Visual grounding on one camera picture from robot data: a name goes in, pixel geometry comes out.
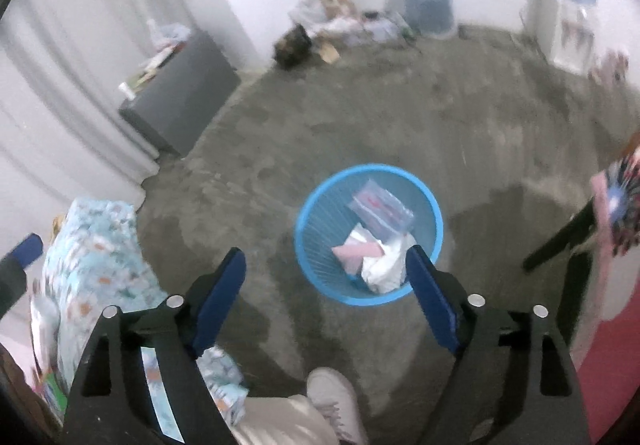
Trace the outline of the white paper sheet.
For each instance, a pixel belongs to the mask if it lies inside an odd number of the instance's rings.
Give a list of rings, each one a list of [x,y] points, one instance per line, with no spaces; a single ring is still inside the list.
[[[382,247],[384,255],[379,259],[366,257],[360,273],[349,276],[359,277],[375,295],[385,295],[399,289],[406,281],[406,253],[416,243],[416,239],[410,233],[406,233],[388,243],[382,243],[358,223],[344,243],[355,243],[356,240],[363,243],[375,241]]]

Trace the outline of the pink bubble wrap piece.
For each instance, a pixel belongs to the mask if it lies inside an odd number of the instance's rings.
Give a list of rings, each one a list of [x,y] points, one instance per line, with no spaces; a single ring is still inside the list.
[[[352,276],[360,273],[363,260],[366,257],[379,259],[384,255],[382,247],[375,241],[373,243],[370,241],[363,243],[358,240],[355,243],[343,243],[341,246],[333,247],[332,253],[340,261],[344,271]]]

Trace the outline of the clear plastic zip bag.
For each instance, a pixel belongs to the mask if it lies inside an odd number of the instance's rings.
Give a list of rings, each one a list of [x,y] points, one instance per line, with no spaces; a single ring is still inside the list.
[[[382,241],[405,235],[414,223],[414,213],[373,180],[367,180],[356,191],[348,208],[375,238]]]

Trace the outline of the floral light-blue tablecloth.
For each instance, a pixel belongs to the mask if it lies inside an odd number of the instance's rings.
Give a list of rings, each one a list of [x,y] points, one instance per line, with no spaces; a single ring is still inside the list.
[[[137,214],[127,202],[75,199],[44,256],[34,281],[30,315],[40,368],[67,397],[96,321],[109,305],[122,312],[154,309],[168,297],[144,260]],[[141,351],[152,405],[165,435],[184,443],[160,374],[155,351]],[[214,345],[196,361],[210,396],[232,428],[244,416],[248,390],[238,365]]]

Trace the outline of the beige trouser leg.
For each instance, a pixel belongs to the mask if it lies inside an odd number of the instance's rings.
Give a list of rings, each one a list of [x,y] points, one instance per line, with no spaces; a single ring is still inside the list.
[[[304,395],[248,397],[244,416],[231,428],[239,444],[338,445],[335,431]]]

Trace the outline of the white shoe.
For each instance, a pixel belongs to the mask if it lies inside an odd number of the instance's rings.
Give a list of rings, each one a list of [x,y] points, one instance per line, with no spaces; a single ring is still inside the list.
[[[350,381],[339,371],[319,367],[306,382],[306,396],[343,444],[369,443],[362,423],[357,394]]]

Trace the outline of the blue plastic mesh basket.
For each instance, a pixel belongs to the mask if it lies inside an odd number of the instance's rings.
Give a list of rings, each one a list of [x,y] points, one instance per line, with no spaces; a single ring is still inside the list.
[[[358,217],[349,202],[367,180],[373,180],[396,196],[416,215],[411,234],[433,262],[444,243],[442,210],[432,191],[410,172],[383,164],[347,168],[322,182],[308,196],[296,221],[294,250],[304,276],[322,295],[350,306],[378,306],[410,295],[410,283],[375,295],[360,278],[349,277],[332,248],[341,245],[356,226]]]

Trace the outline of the dark grey cabinet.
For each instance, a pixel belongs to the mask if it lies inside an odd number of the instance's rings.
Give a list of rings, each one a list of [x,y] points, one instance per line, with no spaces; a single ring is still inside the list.
[[[118,112],[155,148],[184,157],[240,83],[213,38],[198,30]]]

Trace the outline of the clutter on cabinet top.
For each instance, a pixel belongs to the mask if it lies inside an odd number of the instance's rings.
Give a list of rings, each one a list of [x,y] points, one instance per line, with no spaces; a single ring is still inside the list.
[[[139,65],[135,74],[119,83],[118,90],[128,101],[134,100],[142,92],[192,36],[192,29],[182,23],[159,25],[150,18],[146,21],[146,26],[154,54]]]

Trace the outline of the cardboard piece on floor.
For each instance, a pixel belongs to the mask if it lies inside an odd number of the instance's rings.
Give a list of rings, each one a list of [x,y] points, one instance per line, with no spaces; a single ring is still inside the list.
[[[336,47],[329,41],[322,41],[318,45],[318,55],[326,64],[335,64],[341,55],[338,53]]]

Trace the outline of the grey curtain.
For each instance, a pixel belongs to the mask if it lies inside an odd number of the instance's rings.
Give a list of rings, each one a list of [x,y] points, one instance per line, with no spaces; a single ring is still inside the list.
[[[9,0],[1,17],[1,240],[45,233],[78,197],[141,205],[157,150],[119,116],[150,23],[184,0]]]

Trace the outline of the white bags pile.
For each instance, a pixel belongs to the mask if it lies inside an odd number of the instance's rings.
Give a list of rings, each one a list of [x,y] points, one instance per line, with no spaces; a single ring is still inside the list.
[[[312,41],[329,41],[345,46],[416,40],[416,34],[397,12],[363,12],[355,16],[329,18],[319,1],[301,1],[288,13]]]

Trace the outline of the black bag on floor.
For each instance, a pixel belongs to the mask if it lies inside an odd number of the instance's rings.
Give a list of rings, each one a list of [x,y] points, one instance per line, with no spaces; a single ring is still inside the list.
[[[296,24],[273,47],[273,59],[282,69],[291,69],[309,56],[312,40],[301,24]]]

